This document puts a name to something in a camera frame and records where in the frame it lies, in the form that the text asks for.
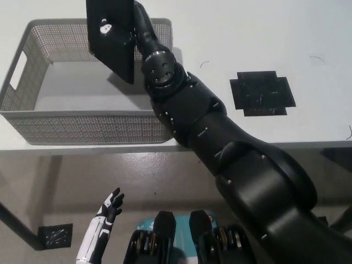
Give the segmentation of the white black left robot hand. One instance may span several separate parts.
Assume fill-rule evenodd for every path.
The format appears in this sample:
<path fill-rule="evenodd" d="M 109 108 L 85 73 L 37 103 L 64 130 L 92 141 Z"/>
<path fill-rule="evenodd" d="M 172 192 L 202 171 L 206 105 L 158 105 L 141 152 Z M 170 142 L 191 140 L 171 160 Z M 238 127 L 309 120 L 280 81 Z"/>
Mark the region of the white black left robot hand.
<path fill-rule="evenodd" d="M 123 198 L 120 188 L 116 188 L 105 199 L 88 226 L 75 263 L 101 263 L 113 223 L 122 212 Z"/>

